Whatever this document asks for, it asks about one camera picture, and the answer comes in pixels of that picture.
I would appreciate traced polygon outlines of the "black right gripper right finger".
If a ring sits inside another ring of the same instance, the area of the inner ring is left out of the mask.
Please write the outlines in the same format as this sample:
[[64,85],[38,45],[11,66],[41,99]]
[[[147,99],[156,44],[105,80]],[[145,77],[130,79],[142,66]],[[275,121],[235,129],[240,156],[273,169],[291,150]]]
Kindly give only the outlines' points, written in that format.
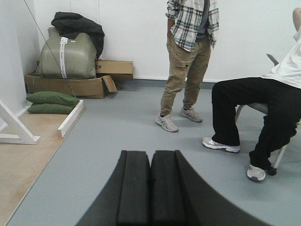
[[150,176],[152,226],[265,226],[214,190],[179,150],[157,150]]

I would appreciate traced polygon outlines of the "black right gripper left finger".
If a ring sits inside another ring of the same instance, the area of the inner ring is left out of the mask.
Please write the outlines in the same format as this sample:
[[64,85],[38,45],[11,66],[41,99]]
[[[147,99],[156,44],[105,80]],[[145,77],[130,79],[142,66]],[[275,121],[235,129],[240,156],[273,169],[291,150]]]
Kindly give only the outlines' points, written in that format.
[[79,226],[147,226],[150,165],[146,152],[125,151]]

